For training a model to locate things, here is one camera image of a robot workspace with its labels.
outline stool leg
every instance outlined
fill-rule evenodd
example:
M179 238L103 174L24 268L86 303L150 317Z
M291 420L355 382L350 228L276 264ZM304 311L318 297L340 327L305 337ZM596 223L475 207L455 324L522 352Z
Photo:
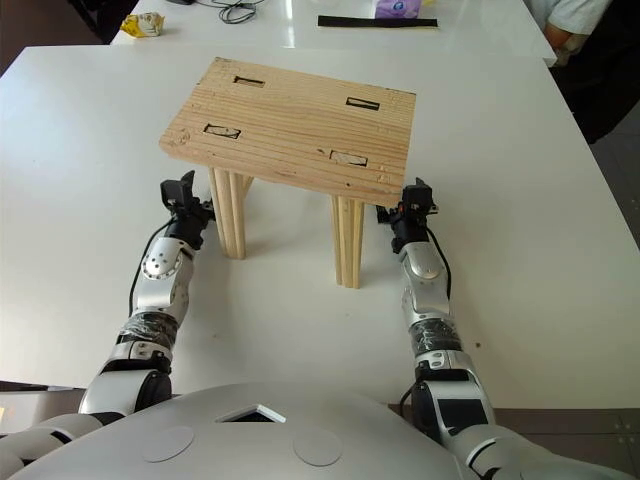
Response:
M348 288L360 286L364 204L346 197L331 197L336 282Z
M333 251L336 256L336 283L342 285L342 249L340 248L340 202L331 196L331 226L333 230Z
M219 168L209 169L211 198L222 252L229 258L245 257L244 178Z
M244 190L244 196L246 197L247 194L249 193L249 187L251 187L251 184L253 183L253 177L244 176L242 178L243 178L242 188Z

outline person's arm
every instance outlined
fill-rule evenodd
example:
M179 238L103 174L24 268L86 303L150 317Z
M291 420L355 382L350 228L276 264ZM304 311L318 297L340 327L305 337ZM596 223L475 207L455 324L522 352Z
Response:
M569 40L569 38L571 38L571 35L571 32L562 30L552 23L547 22L547 25L544 27L544 36L547 38L549 45L551 45L553 48L562 47L565 42Z
M611 0L560 0L547 19L544 36L553 48L560 48L573 34L590 35L610 2Z

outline white sleeve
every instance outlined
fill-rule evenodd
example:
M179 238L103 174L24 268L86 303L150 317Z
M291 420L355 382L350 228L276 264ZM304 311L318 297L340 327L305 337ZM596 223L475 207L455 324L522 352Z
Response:
M560 0L547 22L570 33L591 35L609 3L611 0Z

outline wooden stool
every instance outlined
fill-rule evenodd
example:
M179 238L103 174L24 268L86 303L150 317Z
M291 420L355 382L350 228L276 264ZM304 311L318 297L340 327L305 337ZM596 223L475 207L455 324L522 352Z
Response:
M364 204L402 195L412 93L216 58L160 146L209 167L223 252L244 258L254 177L331 195L336 280L358 288Z

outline black cable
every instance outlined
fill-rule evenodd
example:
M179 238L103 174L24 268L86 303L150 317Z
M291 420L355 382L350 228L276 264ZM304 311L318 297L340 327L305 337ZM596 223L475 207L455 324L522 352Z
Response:
M445 257L444 252L440 248L438 239L436 238L436 236L433 234L433 232L429 227L427 227L427 233L431 237L431 240L433 240L433 244L436 246L436 250L438 250L438 254L440 255L440 258L442 258L442 263L444 263L444 268L447 269L447 297L451 298L451 268L449 268L449 262L447 261L447 257Z
M409 390L407 390L406 392L404 392L404 395L402 395L402 397L400 398L400 403L398 404L398 408L400 410L400 416L402 418L404 418L404 402L407 401L407 398L409 398L409 395L411 395L411 391L413 390L413 387L415 387L415 383L412 384L409 387Z
M228 25L238 25L239 23L244 23L248 20L251 20L253 17L255 17L258 10L256 8L256 5L262 2L264 2L264 0L238 0L231 3L220 2L219 0L196 0L196 3L204 5L205 7L220 9L218 17Z
M153 242L153 239L156 238L156 235L158 235L160 230L162 230L163 228L168 227L173 222L175 222L175 220L172 218L167 223L165 223L160 228L158 228L155 232L153 232L151 234L151 237L149 237L149 241L147 242L147 246L144 247L144 251L142 252L142 256L140 257L140 262L138 262L138 268L136 268L136 274L133 276L133 282L131 283L131 289L129 290L129 317L131 317L131 314L133 313L133 292L136 289L136 282L138 281L138 275L140 275L140 265L142 264L142 260L144 260L144 256L147 254L147 250L149 250L149 247L151 246L151 242Z

